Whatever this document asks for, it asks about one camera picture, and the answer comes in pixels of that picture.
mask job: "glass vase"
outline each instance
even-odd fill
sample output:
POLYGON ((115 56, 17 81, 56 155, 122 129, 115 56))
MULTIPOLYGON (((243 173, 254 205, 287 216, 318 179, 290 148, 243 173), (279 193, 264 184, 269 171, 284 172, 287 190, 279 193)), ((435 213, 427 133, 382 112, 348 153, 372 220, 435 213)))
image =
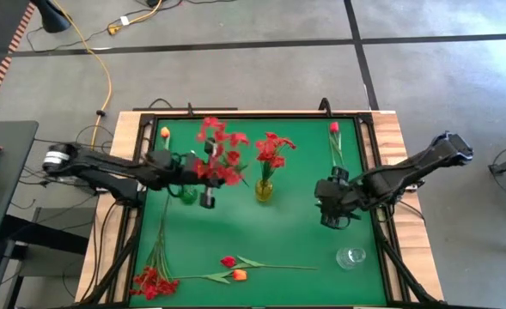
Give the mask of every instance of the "glass vase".
POLYGON ((266 202, 270 199, 271 194, 273 193, 273 184, 269 179, 259 179, 254 186, 254 193, 259 202, 266 202))

